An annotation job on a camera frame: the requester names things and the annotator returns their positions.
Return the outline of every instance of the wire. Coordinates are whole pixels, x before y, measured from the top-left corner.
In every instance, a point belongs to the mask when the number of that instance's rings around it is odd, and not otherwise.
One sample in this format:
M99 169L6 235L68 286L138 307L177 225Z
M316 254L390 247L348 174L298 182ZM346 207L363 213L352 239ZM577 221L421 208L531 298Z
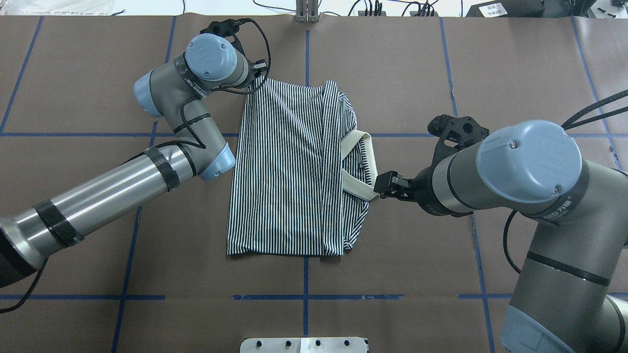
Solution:
M574 122L573 124L567 126L564 129L565 130L569 130L569 129L577 128L578 126L582 126L582 125L588 124L590 122L602 120L602 119L604 119L606 117L610 117L610 116L613 116L613 115L618 115L618 114L621 114L623 112L628 112L628 107L623 107L623 108L620 108L620 109L616 109L616 110L614 110L612 112L608 112L608 113L600 114L598 116L590 117L590 118L585 119L583 121Z
M46 263L48 263L48 258L46 258L43 261L43 264L41 264L41 268L39 269L39 271L37 271L37 275L35 276L35 279L33 280L33 284L31 284L31 286L28 288L28 290L26 291L26 294L24 294L22 299L20 299L19 302L13 305L12 307L0 309L0 314L12 312L13 310L19 309L22 305L24 305L24 303L26 303L28 297L30 297L33 290L35 290L35 286L37 285L37 282L39 282L39 279L41 278L41 274L43 273L43 269L46 267Z
M263 5L258 3L257 1L253 0L253 3L257 6L261 6L263 8L267 8L267 9L277 9L277 10L286 10L286 11L290 11L290 12L296 12L296 10L290 10L290 9L286 9L286 8L278 8L276 6L268 6L268 5Z
M421 4L418 1L412 1L412 2L408 3L408 5L406 6L405 9L403 9L403 12L401 13L401 17L403 17L403 15L406 14L406 11L408 10L410 5L412 5L412 4L417 4L419 6L419 11L421 11Z
M349 10L349 14L348 14L347 16L351 16L351 12L353 12L353 9L355 9L355 5L358 5L358 3L359 3L360 1L361 1L361 0L356 0L356 1L354 2L354 4L353 4L353 6L351 6L351 10Z
M236 91L236 90L230 90L230 89L225 89L225 88L212 89L211 90L212 92L224 91L224 92L229 92L229 93L233 93L233 94L247 95L247 94L251 94L251 93L256 92L257 90L259 90L264 85L264 83L266 83L266 80L268 79L268 74L271 71L271 46L270 46L270 44L268 44L268 37L266 37L266 34L264 33L264 31L259 26L259 24L257 22L255 22L254 19L252 19L252 18L241 18L239 21L241 21L242 23L250 22L250 23L254 24L255 27L257 27L257 30L259 31L259 33L264 38L264 43L266 44L266 53L268 55L268 65L266 66L266 72L264 73L264 79L262 80L262 82L260 82L259 85L257 85L257 87L255 87L252 90L249 90L248 92L239 92L239 91Z
M512 222L512 219L514 218L514 215L516 214L517 214L517 211L513 210L511 214L508 216L508 219L506 220L506 224L504 225L504 255L506 256L506 260L508 260L508 263L511 265L512 269L515 270L516 273L521 274L521 270L512 261L512 258L510 257L510 253L508 252L508 228L510 228L510 223Z
M592 111L594 111L594 110L598 109L599 107L605 106L605 105L607 105L608 103L614 102L614 101L616 101L616 100L618 100L618 99L621 99L621 98L624 98L624 97L626 97L626 96L628 96L628 89L627 89L627 90L623 90L623 91L621 91L621 92L619 92L619 93L616 93L616 94L614 94L614 95L611 95L610 97L606 97L606 98L604 98L604 99L602 99L602 100L599 100L599 101L597 101L597 102L595 102L595 103L591 104L590 106L588 106L588 107L586 107L586 108L582 109L581 111L577 112L576 114L574 114L572 117L570 117L569 119L567 119L567 121L565 121L565 122L561 125L561 127L562 127L563 129L570 129L570 128L571 128L570 126L571 126L574 122L576 122L579 118L581 118L581 117L583 117L583 116L587 115L589 112L592 112Z

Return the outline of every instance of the striped shirt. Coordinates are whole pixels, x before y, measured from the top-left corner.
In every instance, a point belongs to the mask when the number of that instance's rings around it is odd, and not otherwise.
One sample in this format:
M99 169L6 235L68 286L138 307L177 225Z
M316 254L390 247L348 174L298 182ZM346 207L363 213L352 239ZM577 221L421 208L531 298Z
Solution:
M372 185L363 139L341 158L341 140L356 126L347 96L333 81L305 87L268 79L248 95L227 254L321 256L351 249L369 205L343 191L342 170Z

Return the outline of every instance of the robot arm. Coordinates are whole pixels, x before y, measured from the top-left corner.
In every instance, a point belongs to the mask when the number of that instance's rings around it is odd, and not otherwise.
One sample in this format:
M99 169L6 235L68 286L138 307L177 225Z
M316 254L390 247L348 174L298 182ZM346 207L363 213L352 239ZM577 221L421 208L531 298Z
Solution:
M234 166L201 99L212 89L246 87L267 70L263 60L252 64L237 40L232 45L219 36L233 35L245 21L212 23L184 54L136 82L136 99L152 116L165 117L175 141L150 147L16 217L0 217L0 288L31 275L48 256L195 175L211 180Z
M469 117L437 117L430 128L441 137L432 165L413 180L380 175L376 192L434 215L509 207L539 222L507 307L504 347L628 352L627 303L606 295L628 241L628 176L583 160L573 139L547 121L490 136Z

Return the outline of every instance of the blue tape line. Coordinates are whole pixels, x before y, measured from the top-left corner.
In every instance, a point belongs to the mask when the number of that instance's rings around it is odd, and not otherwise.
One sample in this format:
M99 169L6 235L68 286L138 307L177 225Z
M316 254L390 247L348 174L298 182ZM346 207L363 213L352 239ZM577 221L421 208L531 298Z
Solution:
M22 294L0 295L0 300L20 300ZM121 295L33 294L29 300L120 300ZM126 300L166 300L165 295L129 295Z
M309 307L309 293L310 293L310 258L305 256L303 258L303 336L307 337L310 335L309 322L310 319L308 317L308 307Z
M19 84L20 82L22 82L22 76L24 75L24 71L26 70L28 59L30 59L31 53L33 52L33 47L35 46L35 40L37 40L37 35L39 34L39 30L41 29L42 22L43 22L43 16L40 16L39 22L37 22L37 27L35 28L35 33L33 34L33 39L31 39L31 45L28 47L28 51L26 52L26 56L24 57L22 68L19 70L18 79L15 81L15 86L13 86L13 92L11 93L11 98L9 98L9 104L6 106L6 110L4 111L2 124L0 124L0 133L4 131L6 121L9 119L9 113L11 112L11 107L13 107L13 101L15 100L15 95L18 93Z
M170 50L172 49L172 39L175 37L176 16L172 16L172 24L170 25L170 37L168 39L168 49L166 50L166 60L164 63L170 61Z
M453 80L452 80L452 68L449 65L449 51L447 50L447 38L445 36L445 22L443 18L438 18L440 21L440 34L443 37L443 51L445 53L445 66L447 67L447 79L449 80L449 94L452 98L453 116L458 117L458 106L456 105L456 98L453 96Z
M486 294L486 284L484 283L484 269L482 268L482 256L480 255L480 241L477 238L477 228L475 226L475 215L471 215L473 223L473 238L475 241L475 262L477 263L477 274L480 278L480 291L482 292L482 305L484 306L484 320L486 331L489 336L489 348L491 353L495 353L495 343L493 341L493 328L490 324L489 300Z
M305 85L310 86L310 30L305 30Z
M310 295L310 300L399 300L404 294Z
M474 296L475 294L461 294L461 296ZM404 294L258 294L258 295L233 295L233 300L398 300Z
M597 91L595 90L595 85L593 84L593 79L591 78L591 73L589 72L587 60L585 59L584 51L582 50L582 44L580 43L580 35L578 34L578 27L576 26L576 20L571 16L571 27L573 28L573 35L576 39L576 44L578 47L578 54L580 54L580 61L582 62L582 67L585 69L585 75L587 76L587 80L589 83L589 87L591 88L591 93L593 93L593 99L595 101L599 101L599 97L597 95ZM599 114L603 114L604 111L602 107L598 109ZM622 163L619 161L619 155L617 154L617 149L615 148L615 144L613 143L613 139L610 137L610 129L609 125L606 123L606 119L602 119L602 125L604 126L604 131L606 132L606 136L609 140L609 145L613 149L613 159L615 160L615 165L619 170L624 170L622 168Z
M126 301L126 293L129 290L129 278L131 277L131 266L133 265L133 255L135 254L135 243L138 238L139 218L142 214L142 206L138 207L135 213L135 225L133 226L133 236L131 237L131 247L129 248L129 257L126 261L126 271L124 272L124 283L122 284L122 295L120 297L120 306L118 308L118 317L116 320L116 329L114 331L114 341L111 345L111 352L117 351L118 339L120 338L120 328L122 327L122 317L124 316L124 304Z

